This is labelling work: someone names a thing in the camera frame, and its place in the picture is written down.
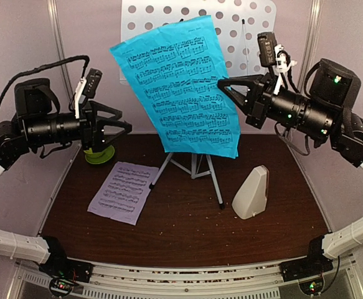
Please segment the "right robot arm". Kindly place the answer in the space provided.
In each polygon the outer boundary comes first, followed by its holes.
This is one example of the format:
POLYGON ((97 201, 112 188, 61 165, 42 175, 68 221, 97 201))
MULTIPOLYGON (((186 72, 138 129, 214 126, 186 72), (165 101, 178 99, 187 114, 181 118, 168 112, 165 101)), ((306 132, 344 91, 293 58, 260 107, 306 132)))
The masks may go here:
POLYGON ((286 130, 304 133, 318 148, 330 141, 348 163, 363 169, 363 118, 352 112, 361 80, 351 70, 321 59, 307 73, 303 93, 277 88, 281 77, 264 75, 222 78, 218 88, 246 116, 246 123, 261 128, 271 119, 286 130))

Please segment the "white perforated music stand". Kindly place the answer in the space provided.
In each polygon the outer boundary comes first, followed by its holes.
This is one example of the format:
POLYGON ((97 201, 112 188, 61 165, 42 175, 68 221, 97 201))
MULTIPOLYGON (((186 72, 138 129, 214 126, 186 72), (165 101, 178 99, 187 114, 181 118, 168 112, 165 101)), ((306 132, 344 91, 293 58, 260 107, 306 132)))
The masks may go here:
MULTIPOLYGON (((123 1, 121 43, 158 27, 201 16, 212 18, 227 78, 262 72, 257 34, 273 30, 276 6, 271 1, 123 1)), ((120 80, 129 85, 121 69, 120 80)), ((174 154, 167 153, 165 163, 171 163, 174 154)), ((201 159, 210 161, 215 155, 190 154, 187 172, 198 178, 201 159)))

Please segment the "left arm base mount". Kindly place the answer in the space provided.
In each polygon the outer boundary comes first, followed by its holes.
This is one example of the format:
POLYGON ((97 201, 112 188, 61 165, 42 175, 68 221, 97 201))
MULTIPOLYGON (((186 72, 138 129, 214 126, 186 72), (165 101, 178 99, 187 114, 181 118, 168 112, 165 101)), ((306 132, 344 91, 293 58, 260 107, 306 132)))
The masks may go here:
POLYGON ((37 264, 40 272, 51 279, 48 289, 55 298, 63 298, 81 288, 80 283, 88 283, 92 276, 93 264, 73 259, 61 262, 37 264))

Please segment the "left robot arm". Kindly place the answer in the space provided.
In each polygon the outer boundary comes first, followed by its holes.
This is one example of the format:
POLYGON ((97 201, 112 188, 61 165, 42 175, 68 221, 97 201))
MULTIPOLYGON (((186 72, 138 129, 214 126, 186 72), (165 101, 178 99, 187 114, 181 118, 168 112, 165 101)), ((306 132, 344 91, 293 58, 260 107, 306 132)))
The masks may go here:
MULTIPOLYGON (((22 155, 36 153, 45 145, 55 144, 54 150, 60 151, 80 141, 83 149, 96 153, 107 149, 115 138, 130 133, 132 126, 122 121, 122 111, 92 99, 97 85, 95 80, 82 88, 85 99, 79 111, 62 113, 49 79, 18 83, 14 87, 16 114, 11 121, 0 122, 0 175, 22 155)), ((0 255, 48 266, 59 277, 72 269, 55 237, 28 237, 0 230, 0 255)))

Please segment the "lilac sheet music page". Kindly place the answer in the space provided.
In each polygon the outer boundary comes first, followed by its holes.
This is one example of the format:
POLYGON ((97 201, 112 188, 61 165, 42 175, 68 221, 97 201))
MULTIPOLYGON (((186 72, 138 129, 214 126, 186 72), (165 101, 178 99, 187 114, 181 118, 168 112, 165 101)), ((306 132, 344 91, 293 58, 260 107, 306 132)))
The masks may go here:
POLYGON ((136 225, 159 168, 117 162, 90 202, 87 211, 136 225))

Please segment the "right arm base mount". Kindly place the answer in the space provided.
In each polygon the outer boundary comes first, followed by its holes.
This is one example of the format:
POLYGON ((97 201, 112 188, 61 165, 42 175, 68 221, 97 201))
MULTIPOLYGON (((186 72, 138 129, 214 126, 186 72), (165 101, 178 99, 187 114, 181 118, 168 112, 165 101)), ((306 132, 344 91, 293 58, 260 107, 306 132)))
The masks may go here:
POLYGON ((297 281, 300 291, 310 297, 325 291, 324 274, 333 269, 331 260, 302 258, 282 262, 280 271, 284 282, 297 281))

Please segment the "blue sheet music page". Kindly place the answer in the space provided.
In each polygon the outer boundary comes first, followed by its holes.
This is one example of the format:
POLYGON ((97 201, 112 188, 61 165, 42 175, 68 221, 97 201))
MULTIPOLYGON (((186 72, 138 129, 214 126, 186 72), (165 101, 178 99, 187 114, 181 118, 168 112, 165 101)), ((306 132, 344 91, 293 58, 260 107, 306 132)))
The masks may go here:
POLYGON ((239 119, 217 86, 228 74, 210 16, 158 27, 110 53, 165 152, 238 156, 239 119))

